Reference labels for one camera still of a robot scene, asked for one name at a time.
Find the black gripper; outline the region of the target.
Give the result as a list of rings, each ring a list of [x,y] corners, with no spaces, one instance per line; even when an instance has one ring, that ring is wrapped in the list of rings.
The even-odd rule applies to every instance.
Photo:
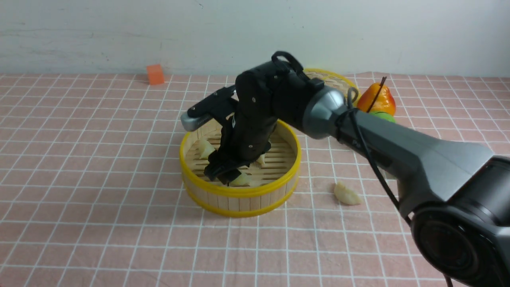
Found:
[[[270,150],[276,123],[275,117],[249,118],[235,113],[222,127],[220,147],[209,156],[204,175],[229,187],[242,174],[241,167],[249,167]]]

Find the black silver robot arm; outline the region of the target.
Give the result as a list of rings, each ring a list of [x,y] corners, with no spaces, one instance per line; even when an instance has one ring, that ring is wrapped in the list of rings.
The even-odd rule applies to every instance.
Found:
[[[210,179],[256,161],[276,120],[310,138],[331,136],[368,160],[429,264],[470,287],[508,287],[509,158],[362,112],[351,96],[278,59],[205,101],[218,110],[234,106],[204,171]]]

